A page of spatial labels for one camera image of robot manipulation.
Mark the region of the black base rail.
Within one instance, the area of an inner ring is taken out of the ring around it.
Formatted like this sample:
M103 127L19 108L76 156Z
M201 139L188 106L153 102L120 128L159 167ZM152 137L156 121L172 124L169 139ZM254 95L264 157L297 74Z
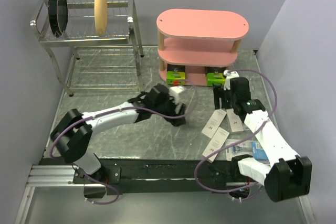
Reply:
M202 191L194 178L198 160L101 159L105 176L99 181L114 186L121 194ZM230 161L205 162L197 172L205 186L225 190L227 186L252 184Z

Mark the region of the metal dish rack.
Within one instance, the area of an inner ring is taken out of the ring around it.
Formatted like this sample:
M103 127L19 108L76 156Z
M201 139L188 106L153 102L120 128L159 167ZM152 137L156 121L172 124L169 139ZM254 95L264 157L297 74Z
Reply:
M140 59L144 56L134 0L109 0L106 32L99 36L94 3L68 3L68 25L56 37L48 19L48 0L39 0L30 27L50 57L65 93L144 90Z

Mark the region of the blue razor blister pack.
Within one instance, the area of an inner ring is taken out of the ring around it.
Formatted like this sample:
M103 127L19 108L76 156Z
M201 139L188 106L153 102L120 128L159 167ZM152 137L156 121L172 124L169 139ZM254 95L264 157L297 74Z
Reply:
M226 160L231 161L233 157L240 155L250 155L262 163L269 163L266 152L258 141L247 140L238 145L232 146L225 150Z

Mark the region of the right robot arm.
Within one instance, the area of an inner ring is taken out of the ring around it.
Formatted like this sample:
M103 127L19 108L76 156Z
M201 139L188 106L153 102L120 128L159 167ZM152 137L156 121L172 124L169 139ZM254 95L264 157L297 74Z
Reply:
M312 173L310 159L291 148L270 120L265 106L252 99L247 78L234 77L227 83L228 88L221 84L213 86L215 108L233 109L255 134L269 162L266 165L248 155L234 157L229 169L231 178L242 181L249 177L259 182L273 202L307 195Z

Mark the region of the beige wooden plate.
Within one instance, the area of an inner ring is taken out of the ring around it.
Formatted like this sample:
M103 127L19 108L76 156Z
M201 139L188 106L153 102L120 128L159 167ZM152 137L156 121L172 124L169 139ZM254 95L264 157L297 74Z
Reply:
M106 32L108 22L107 0L94 0L95 28L98 36L103 36Z

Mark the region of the pink three-tier shelf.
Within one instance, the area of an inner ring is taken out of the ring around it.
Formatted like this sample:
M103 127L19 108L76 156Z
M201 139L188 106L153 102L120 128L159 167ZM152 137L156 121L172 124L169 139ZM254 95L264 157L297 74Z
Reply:
M207 85L208 68L222 70L236 61L249 31L243 16L225 10L168 9L156 25L161 79L171 83L175 67L198 86Z

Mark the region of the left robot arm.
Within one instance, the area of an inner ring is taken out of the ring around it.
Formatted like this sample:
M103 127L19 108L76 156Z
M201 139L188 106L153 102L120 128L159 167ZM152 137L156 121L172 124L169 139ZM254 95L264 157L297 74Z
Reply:
M67 164L83 170L93 183L108 174L98 157L88 151L91 138L114 127L148 120L152 115L164 118L173 126L186 123L186 105L180 96L186 88L182 85L166 87L157 84L148 92L141 92L121 105L96 112L68 111L50 134L52 146L49 154L57 150Z

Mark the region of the black plate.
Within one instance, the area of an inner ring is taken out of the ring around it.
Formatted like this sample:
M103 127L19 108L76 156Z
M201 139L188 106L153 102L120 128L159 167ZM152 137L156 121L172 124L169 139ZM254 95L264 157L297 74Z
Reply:
M68 24L67 0L48 0L48 18L52 34L62 36Z

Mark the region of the white slim box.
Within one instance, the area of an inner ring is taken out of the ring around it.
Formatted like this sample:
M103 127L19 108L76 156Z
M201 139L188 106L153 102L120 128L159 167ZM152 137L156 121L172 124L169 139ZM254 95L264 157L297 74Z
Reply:
M226 116L226 111L222 109L215 110L205 126L203 127L201 133L207 137L212 138L222 123L223 119Z
M216 130L214 136L211 138L210 142L208 143L206 149L202 153L203 157L207 157L214 151L222 148L228 136L229 136L229 132L219 127Z
M243 132L243 124L238 115L234 113L233 109L227 109L226 110L227 116L228 116L228 121L229 125L231 128L231 132L236 133L236 132Z

